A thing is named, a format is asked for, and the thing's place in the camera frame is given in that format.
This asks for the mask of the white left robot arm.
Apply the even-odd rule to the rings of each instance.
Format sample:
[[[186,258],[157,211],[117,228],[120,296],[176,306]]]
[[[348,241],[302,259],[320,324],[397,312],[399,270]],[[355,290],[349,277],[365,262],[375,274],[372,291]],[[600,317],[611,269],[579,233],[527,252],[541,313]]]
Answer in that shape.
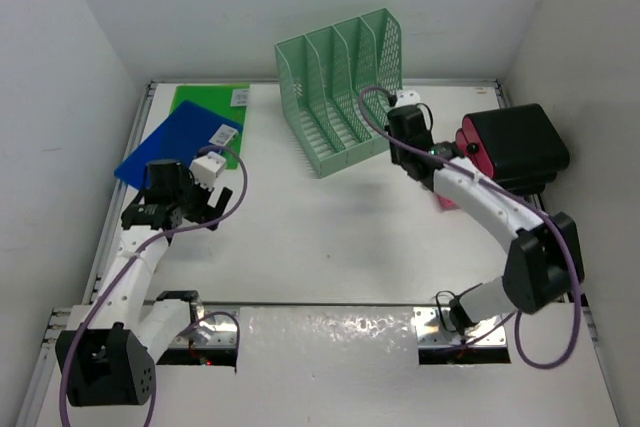
[[[93,307],[55,345],[64,375],[61,396],[74,407],[143,405],[156,387],[155,366],[173,339],[196,319],[195,291],[160,294],[149,314],[142,308],[154,272],[182,222],[215,229],[232,192],[209,203],[226,167],[216,152],[155,160],[121,214],[117,252],[105,271]]]

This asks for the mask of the aluminium frame rail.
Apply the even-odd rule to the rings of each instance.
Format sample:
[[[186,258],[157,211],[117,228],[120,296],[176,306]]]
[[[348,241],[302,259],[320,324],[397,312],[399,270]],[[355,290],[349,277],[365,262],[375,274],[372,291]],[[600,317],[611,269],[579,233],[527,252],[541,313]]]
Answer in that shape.
[[[135,111],[135,117],[128,130],[127,142],[123,145],[120,155],[111,162],[105,171],[109,174],[109,206],[104,214],[94,224],[100,229],[96,235],[91,256],[79,263],[80,273],[74,277],[83,282],[82,296],[76,302],[59,302],[47,310],[46,326],[40,330],[36,346],[38,358],[31,369],[31,377],[26,393],[21,402],[17,426],[34,426],[44,405],[49,381],[56,368],[54,344],[63,332],[71,316],[72,308],[91,301],[97,292],[97,285],[102,274],[102,268],[107,262],[109,245],[115,239],[115,231],[119,225],[117,210],[124,204],[126,186],[114,176],[116,166],[122,163],[135,148],[142,143],[145,136],[144,126],[149,118],[151,104],[157,90],[158,82],[152,80],[144,88]]]

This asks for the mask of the green mesh file organizer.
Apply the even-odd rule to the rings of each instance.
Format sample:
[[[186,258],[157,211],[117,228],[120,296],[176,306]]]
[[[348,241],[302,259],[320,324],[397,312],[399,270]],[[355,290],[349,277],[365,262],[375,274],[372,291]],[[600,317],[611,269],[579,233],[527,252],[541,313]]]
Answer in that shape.
[[[318,177],[384,153],[389,143],[368,122],[384,126],[389,104],[371,86],[403,88],[402,33],[379,9],[275,45],[283,116]]]

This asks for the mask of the blue plastic folder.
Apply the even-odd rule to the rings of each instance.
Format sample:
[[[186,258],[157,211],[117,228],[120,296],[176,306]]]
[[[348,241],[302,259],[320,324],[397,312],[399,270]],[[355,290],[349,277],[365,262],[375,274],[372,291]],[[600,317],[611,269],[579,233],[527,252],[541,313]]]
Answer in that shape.
[[[241,134],[243,124],[191,101],[183,101],[114,171],[117,179],[140,190],[147,164],[155,160],[178,160],[188,166],[198,151],[216,141],[229,142]]]

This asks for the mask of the black drawer box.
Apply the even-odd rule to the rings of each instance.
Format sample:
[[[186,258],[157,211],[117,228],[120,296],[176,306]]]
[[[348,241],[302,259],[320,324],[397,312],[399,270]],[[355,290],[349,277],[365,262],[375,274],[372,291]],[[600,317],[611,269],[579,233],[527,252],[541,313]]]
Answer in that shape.
[[[467,114],[455,135],[482,173],[519,196],[536,195],[570,164],[570,153],[538,104]]]

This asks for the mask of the white front cover board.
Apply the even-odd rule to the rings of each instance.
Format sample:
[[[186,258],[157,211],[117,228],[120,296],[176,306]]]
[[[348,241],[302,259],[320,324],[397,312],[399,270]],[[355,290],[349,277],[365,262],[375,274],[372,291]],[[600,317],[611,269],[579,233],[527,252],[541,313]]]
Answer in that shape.
[[[154,408],[71,408],[74,426],[613,426],[587,330],[539,371],[423,365],[408,308],[245,308],[235,367],[161,366]]]

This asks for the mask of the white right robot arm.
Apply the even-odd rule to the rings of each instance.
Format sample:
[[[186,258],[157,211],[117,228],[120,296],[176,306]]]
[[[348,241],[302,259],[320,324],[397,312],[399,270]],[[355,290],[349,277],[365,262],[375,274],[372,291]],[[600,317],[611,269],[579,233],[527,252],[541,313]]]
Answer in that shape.
[[[391,159],[413,180],[452,201],[483,226],[507,254],[501,276],[456,295],[448,319],[459,334],[497,315],[534,314],[585,277],[575,222],[516,200],[482,174],[451,142],[436,143],[416,105],[395,107],[385,128]]]

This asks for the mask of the green plastic folder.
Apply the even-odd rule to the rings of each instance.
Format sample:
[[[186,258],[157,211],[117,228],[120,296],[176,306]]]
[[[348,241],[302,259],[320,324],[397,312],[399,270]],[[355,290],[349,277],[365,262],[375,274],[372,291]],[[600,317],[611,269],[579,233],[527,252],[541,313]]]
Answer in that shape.
[[[182,102],[190,101],[241,126],[245,124],[249,104],[248,83],[220,85],[180,85],[170,108],[172,113]]]

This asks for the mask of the pink drawer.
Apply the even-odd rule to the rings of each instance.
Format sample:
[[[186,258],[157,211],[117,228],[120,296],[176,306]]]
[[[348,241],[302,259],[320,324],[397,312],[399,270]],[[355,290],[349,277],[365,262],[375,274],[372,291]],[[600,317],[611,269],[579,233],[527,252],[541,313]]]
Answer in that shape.
[[[443,196],[437,195],[437,200],[438,200],[440,208],[443,211],[453,211],[453,210],[457,210],[458,209],[458,206],[456,205],[456,203],[451,201],[448,198],[445,198]]]

